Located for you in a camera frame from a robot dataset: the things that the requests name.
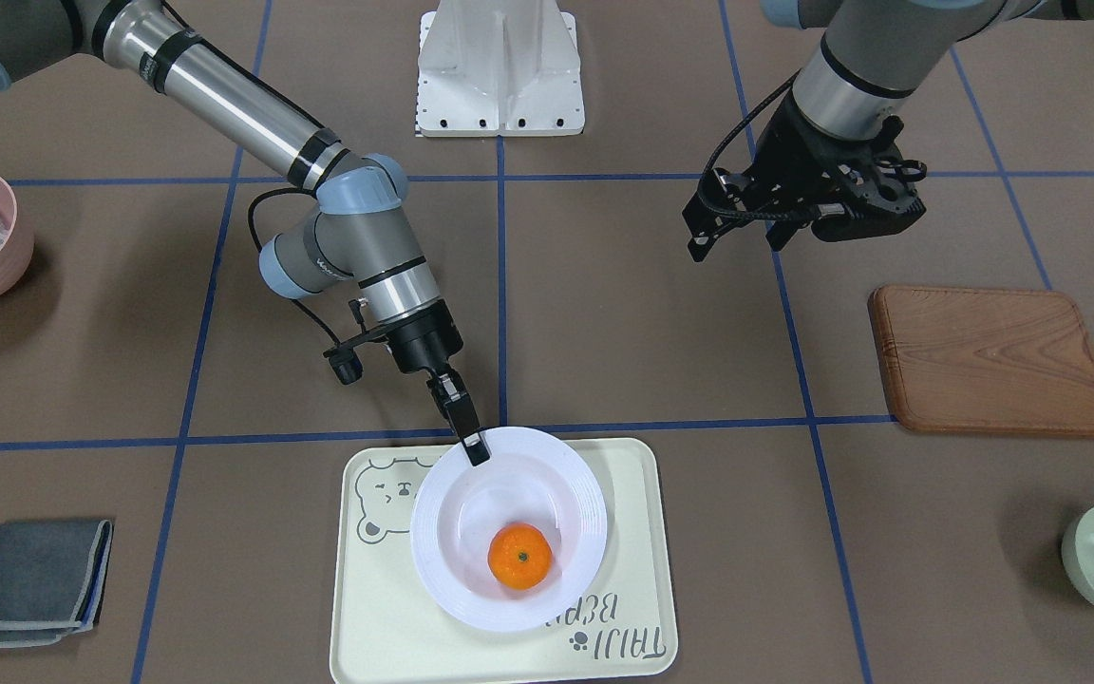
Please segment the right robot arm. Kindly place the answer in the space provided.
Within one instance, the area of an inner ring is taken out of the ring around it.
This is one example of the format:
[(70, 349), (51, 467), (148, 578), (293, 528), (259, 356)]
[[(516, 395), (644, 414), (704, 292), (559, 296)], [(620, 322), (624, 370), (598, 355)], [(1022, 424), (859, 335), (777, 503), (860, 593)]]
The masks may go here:
[(335, 339), (326, 358), (342, 384), (362, 376), (361, 345), (386, 346), (428, 389), (469, 463), (490, 457), (465, 384), (450, 364), (463, 341), (403, 204), (409, 181), (389, 156), (357, 155), (337, 134), (261, 82), (161, 1), (0, 1), (0, 91), (86, 53), (130, 70), (314, 198), (300, 227), (259, 248), (270, 290), (292, 302), (353, 282), (372, 328)]

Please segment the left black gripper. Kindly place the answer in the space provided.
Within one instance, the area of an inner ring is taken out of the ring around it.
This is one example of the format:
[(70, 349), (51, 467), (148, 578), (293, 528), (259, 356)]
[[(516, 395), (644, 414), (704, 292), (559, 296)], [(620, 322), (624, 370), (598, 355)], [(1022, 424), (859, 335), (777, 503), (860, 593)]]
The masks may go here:
[(793, 100), (773, 112), (745, 174), (705, 170), (682, 209), (690, 232), (688, 252), (705, 260), (715, 239), (750, 224), (735, 215), (772, 215), (765, 241), (773, 253), (801, 229), (824, 242), (892, 237), (928, 212), (916, 184), (924, 161), (904, 159), (896, 139), (898, 116), (885, 118), (868, 142), (843, 142), (803, 117)]

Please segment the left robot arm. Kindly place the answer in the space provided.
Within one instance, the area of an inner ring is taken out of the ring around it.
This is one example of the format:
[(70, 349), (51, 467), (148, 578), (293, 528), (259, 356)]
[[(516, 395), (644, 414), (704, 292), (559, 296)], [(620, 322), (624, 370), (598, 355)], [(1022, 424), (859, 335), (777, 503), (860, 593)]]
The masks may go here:
[(825, 242), (893, 237), (926, 215), (917, 184), (924, 161), (896, 140), (899, 112), (955, 43), (1036, 9), (1033, 1), (839, 1), (768, 3), (765, 13), (824, 30), (817, 50), (754, 113), (771, 111), (741, 173), (717, 161), (754, 121), (743, 117), (717, 146), (683, 208), (693, 260), (718, 237), (767, 222), (783, 250), (807, 229)]

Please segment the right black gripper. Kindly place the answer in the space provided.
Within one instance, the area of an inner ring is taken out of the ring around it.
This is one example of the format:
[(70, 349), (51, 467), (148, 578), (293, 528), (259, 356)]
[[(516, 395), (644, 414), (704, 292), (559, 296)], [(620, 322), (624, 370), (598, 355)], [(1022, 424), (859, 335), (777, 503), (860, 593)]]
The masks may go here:
[(428, 371), (428, 389), (439, 411), (459, 441), (472, 466), (489, 462), (491, 453), (482, 441), (482, 425), (472, 395), (450, 358), (459, 353), (463, 338), (446, 300), (439, 299), (394, 323), (384, 325), (392, 359), (405, 375)]

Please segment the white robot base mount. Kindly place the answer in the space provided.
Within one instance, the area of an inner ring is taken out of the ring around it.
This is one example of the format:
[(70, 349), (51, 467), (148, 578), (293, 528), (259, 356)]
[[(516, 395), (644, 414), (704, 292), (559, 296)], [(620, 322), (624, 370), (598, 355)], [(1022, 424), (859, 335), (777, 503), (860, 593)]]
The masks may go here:
[(577, 19), (556, 1), (443, 1), (420, 18), (418, 39), (418, 135), (585, 130)]

